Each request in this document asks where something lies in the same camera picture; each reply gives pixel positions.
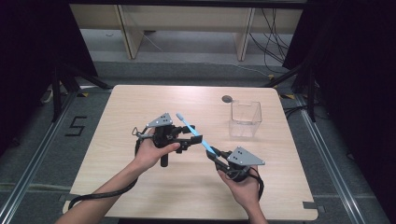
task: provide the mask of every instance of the person's left hand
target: person's left hand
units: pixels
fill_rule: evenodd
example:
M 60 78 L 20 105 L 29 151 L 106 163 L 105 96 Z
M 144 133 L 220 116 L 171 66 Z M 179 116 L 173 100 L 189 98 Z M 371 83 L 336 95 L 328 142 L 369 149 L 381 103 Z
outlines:
M 154 129 L 150 129 L 148 133 L 154 134 Z M 157 148 L 154 146 L 151 139 L 145 139 L 140 144 L 140 148 L 134 156 L 134 162 L 142 168 L 143 171 L 146 171 L 154 166 L 163 155 L 173 152 L 179 147 L 180 143 L 173 143 L 163 148 Z

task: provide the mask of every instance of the blue stick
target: blue stick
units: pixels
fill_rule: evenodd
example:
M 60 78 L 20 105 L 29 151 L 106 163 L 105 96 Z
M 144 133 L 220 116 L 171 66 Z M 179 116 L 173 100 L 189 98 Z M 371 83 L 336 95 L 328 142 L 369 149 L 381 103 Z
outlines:
M 190 129 L 190 132 L 194 135 L 194 136 L 198 136 L 200 135 L 197 131 L 195 131 L 195 129 L 193 129 L 190 124 L 184 120 L 183 116 L 181 116 L 181 114 L 177 113 L 176 116 L 183 121 L 183 123 Z M 210 145 L 203 139 L 201 144 L 206 148 L 207 151 L 213 153 L 216 155 L 215 151 L 210 147 Z

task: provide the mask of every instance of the table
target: table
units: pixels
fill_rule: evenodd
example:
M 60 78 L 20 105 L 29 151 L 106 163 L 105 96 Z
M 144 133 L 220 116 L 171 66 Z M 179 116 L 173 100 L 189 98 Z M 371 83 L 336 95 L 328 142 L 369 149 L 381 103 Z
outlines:
M 253 138 L 229 135 L 231 105 L 221 97 L 260 101 L 262 124 Z M 111 93 L 71 194 L 88 194 L 103 185 L 134 157 L 136 136 L 145 125 L 168 112 L 176 126 L 184 116 L 206 142 L 220 150 L 241 146 L 265 160 L 260 174 L 265 184 L 261 199 L 270 220 L 313 220 L 316 209 L 289 125 L 274 89 L 193 86 L 119 85 Z M 169 165 L 158 163 L 123 194 L 108 217 L 247 219 L 219 178 L 202 145 L 169 155 Z

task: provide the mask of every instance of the person's right arm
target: person's right arm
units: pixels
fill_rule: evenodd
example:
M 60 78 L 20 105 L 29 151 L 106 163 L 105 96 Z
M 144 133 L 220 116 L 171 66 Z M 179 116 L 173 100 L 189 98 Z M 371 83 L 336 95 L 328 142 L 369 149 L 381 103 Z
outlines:
M 221 170 L 218 170 L 218 173 L 224 183 L 230 188 L 235 200 L 247 212 L 250 224 L 267 224 L 268 221 L 259 203 L 259 183 L 257 180 L 249 176 L 241 182 L 235 182 L 227 178 L 226 174 Z

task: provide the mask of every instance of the wooden table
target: wooden table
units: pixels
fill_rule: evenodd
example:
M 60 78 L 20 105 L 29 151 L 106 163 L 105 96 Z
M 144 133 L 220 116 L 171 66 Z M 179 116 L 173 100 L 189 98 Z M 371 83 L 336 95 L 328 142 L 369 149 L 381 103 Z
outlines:
M 231 104 L 221 97 L 259 101 L 262 124 L 252 138 L 229 135 Z M 168 112 L 176 126 L 184 126 L 176 113 L 184 116 L 206 142 L 220 150 L 241 146 L 265 160 L 260 174 L 265 184 L 261 199 L 270 220 L 314 220 L 312 203 L 289 125 L 278 95 L 273 89 L 116 86 L 107 102 L 78 172 L 71 194 L 88 194 L 103 185 L 134 158 L 134 127 L 145 125 Z M 179 137 L 190 137 L 182 134 Z M 139 177 L 135 187 L 122 195 L 108 217 L 246 219 L 245 211 L 221 181 L 214 162 L 202 145 L 189 147 L 182 154 L 169 155 L 169 165 L 156 166 Z

